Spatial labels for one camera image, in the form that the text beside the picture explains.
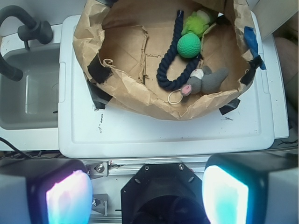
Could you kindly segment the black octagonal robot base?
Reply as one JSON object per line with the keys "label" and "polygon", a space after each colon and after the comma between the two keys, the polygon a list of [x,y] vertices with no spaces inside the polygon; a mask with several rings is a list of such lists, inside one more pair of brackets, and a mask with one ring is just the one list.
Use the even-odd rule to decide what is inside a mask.
{"label": "black octagonal robot base", "polygon": [[124,224],[208,224],[202,180],[183,163],[145,164],[121,189]]}

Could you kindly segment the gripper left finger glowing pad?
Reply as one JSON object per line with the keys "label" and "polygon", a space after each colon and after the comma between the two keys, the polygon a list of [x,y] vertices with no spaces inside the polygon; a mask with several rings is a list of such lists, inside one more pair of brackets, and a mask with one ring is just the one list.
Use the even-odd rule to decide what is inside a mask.
{"label": "gripper left finger glowing pad", "polygon": [[86,224],[93,187],[77,159],[2,159],[2,224]]}

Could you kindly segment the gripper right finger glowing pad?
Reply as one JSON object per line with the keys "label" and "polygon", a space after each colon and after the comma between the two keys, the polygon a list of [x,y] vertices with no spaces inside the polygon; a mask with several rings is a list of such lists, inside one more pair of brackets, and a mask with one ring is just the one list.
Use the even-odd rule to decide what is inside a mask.
{"label": "gripper right finger glowing pad", "polygon": [[299,156],[214,154],[206,163],[202,198],[212,224],[297,224]]}

